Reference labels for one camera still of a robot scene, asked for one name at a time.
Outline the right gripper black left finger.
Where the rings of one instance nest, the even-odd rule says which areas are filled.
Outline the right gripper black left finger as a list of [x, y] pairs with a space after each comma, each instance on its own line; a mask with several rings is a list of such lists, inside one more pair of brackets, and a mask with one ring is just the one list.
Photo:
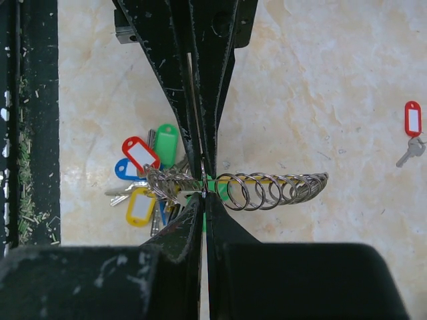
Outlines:
[[198, 319], [203, 199], [129, 247], [26, 246], [1, 261], [2, 319]]

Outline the key with green tag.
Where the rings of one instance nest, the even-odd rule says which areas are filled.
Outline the key with green tag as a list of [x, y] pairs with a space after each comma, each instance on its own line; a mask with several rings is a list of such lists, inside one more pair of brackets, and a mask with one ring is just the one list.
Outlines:
[[195, 216], [194, 230], [198, 235], [203, 235], [203, 226], [206, 224], [206, 200], [209, 195], [209, 175], [206, 162], [204, 155], [196, 155], [194, 158], [189, 159], [191, 175], [182, 191], [187, 197], [186, 205]]

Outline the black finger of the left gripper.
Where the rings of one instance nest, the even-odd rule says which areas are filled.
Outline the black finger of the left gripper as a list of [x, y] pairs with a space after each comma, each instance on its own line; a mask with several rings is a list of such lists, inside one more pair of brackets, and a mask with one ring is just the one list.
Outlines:
[[187, 160], [201, 155], [187, 54], [176, 1], [118, 1], [176, 117]]
[[218, 127], [230, 84], [237, 1], [190, 1], [191, 53], [203, 165], [217, 171]]

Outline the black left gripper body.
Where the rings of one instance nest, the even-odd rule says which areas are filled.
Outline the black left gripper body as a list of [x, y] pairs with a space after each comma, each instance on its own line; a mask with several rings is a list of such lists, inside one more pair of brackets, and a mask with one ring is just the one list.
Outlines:
[[[191, 19], [188, 13], [188, 1], [176, 1], [180, 13], [177, 17], [178, 27], [180, 31], [184, 32], [182, 43], [189, 49], [192, 44], [191, 36]], [[118, 1], [113, 0], [114, 9], [114, 24], [115, 36], [121, 44], [137, 43], [137, 37], [131, 25], [127, 21], [122, 8], [119, 6]], [[246, 47], [251, 38], [254, 19], [256, 16], [258, 1], [245, 0], [239, 1], [238, 13], [236, 14], [236, 36], [234, 47], [240, 49]]]

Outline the large keyring with coloured tags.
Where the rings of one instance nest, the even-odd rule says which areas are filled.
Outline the large keyring with coloured tags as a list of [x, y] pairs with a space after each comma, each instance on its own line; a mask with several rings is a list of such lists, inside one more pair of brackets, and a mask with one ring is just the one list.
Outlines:
[[197, 180], [186, 158], [175, 160], [178, 136], [177, 127], [163, 124], [149, 130], [146, 139], [127, 138], [122, 145], [125, 157], [116, 163], [115, 174], [130, 185], [105, 193], [112, 207], [128, 200], [127, 222], [134, 227], [150, 224], [151, 235], [175, 220], [196, 193], [215, 193], [233, 211], [267, 211], [315, 198], [329, 179], [327, 173], [222, 173], [216, 178], [204, 173]]

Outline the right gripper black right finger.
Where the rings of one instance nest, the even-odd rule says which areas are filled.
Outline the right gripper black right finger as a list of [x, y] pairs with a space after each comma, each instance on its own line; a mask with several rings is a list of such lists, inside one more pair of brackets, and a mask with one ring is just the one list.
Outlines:
[[388, 266], [363, 243], [263, 243], [205, 199], [212, 319], [407, 319]]

